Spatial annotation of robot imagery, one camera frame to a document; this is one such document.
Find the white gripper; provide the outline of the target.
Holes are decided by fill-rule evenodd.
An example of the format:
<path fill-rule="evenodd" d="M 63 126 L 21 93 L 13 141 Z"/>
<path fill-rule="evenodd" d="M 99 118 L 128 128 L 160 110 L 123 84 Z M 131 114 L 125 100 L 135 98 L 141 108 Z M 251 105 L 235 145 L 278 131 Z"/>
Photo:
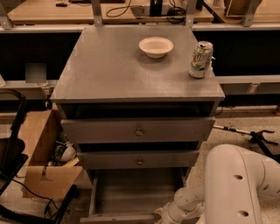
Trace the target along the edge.
<path fill-rule="evenodd" d="M 181 224 L 185 214 L 175 202 L 169 202 L 163 207 L 157 208 L 154 213 L 161 215 L 163 224 Z"/>

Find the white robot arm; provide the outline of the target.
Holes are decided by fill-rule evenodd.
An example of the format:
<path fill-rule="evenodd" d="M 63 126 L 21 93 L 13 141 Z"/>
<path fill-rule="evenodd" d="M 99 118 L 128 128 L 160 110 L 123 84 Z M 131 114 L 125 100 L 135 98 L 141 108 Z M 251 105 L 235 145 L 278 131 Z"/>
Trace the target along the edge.
<path fill-rule="evenodd" d="M 232 144 L 212 148 L 204 184 L 182 187 L 172 202 L 156 210 L 155 224 L 263 224 L 258 197 L 278 198 L 280 164 L 267 156 Z"/>

